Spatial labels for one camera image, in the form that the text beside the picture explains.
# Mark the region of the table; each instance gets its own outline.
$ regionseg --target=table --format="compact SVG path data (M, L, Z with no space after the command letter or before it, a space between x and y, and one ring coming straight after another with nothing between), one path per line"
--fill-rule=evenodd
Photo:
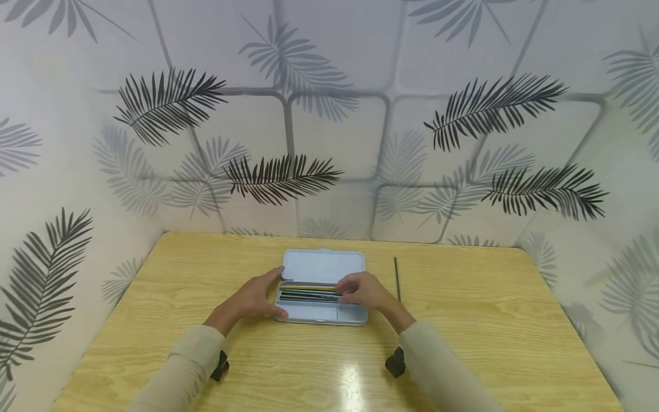
M506 411L622 411L529 256L518 249L166 233L81 360L53 411L120 411L183 333L287 249L358 250L404 304L432 322ZM362 327L241 322L231 369L195 411L432 410L384 361L397 337Z

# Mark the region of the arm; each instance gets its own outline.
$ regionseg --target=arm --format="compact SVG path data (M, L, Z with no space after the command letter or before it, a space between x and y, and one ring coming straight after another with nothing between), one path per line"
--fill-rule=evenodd
M266 299L268 286L279 279L283 269L280 266L248 280L216 307L203 325L190 329L174 345L167 362L130 403L126 412L187 411L215 370L225 336L241 318L288 316Z
M337 283L341 303L358 303L381 312L399 335L412 379L442 411L500 412L501 407L453 354L432 325L417 322L375 276L350 274Z

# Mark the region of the left hand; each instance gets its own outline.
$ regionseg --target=left hand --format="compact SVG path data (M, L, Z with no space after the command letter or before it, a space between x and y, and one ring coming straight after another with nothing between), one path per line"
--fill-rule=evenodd
M288 313L268 302L266 293L275 280L281 279L283 266L272 268L261 276L249 279L230 298L213 310L204 325L211 326L226 336L231 328L244 317L272 316L287 318Z

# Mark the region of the pencil case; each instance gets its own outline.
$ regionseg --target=pencil case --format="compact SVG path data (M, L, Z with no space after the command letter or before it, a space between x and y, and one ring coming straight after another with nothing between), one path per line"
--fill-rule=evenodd
M362 326L368 311L360 305L338 303L334 285L343 276L366 269L364 255L338 250L289 249L284 254L282 282L275 304L289 313L282 322Z

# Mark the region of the black clamp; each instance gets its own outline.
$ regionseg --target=black clamp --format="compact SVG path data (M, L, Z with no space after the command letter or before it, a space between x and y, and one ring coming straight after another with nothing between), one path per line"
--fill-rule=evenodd
M219 382L219 379L229 370L229 361L227 360L228 356L226 352L219 352L219 361L217 362L217 368L210 375L212 380Z
M400 346L397 347L393 355L387 358L384 366L394 378L405 373L405 353L403 352L403 348Z

